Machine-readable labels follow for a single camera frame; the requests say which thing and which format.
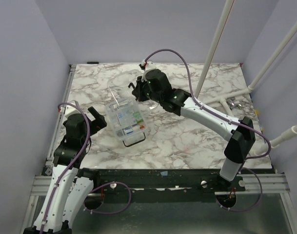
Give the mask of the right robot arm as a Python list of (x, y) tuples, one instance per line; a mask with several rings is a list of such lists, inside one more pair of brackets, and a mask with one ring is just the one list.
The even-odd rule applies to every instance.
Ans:
[(250, 118), (238, 119), (217, 111), (180, 88), (173, 88), (168, 77), (159, 69), (145, 72), (137, 77), (135, 84), (129, 83), (132, 95), (138, 102), (152, 100), (165, 111), (194, 120), (211, 129), (224, 140), (226, 157), (217, 178), (217, 187), (227, 191), (234, 186), (234, 178), (255, 143), (253, 122)]

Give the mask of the small green medicine carton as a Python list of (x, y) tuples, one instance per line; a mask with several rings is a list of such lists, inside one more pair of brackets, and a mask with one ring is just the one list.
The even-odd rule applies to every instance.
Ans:
[(139, 111), (134, 112), (134, 113), (133, 113), (133, 117), (134, 117), (136, 123), (143, 122), (142, 114), (141, 114)]

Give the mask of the small blue white tube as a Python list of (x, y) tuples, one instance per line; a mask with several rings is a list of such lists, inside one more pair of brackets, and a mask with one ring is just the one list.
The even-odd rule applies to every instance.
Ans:
[(123, 132), (127, 136), (127, 135), (132, 134), (134, 132), (134, 130), (133, 130), (133, 128), (131, 126), (129, 126), (129, 127), (124, 128)]

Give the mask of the blue white gauze dressing pack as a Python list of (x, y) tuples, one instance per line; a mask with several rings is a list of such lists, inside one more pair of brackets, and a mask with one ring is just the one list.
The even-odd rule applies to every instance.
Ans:
[(132, 119), (133, 113), (130, 110), (123, 110), (117, 113), (116, 116), (120, 125), (123, 125), (128, 123)]

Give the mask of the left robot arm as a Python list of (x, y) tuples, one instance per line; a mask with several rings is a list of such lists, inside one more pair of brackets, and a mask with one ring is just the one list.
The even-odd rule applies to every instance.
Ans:
[(70, 234), (88, 193), (100, 188), (99, 173), (80, 165), (91, 136), (107, 123), (94, 107), (88, 112), (94, 120), (74, 104), (64, 108), (66, 134), (54, 151), (51, 181), (40, 213), (33, 225), (24, 229), (25, 234)]

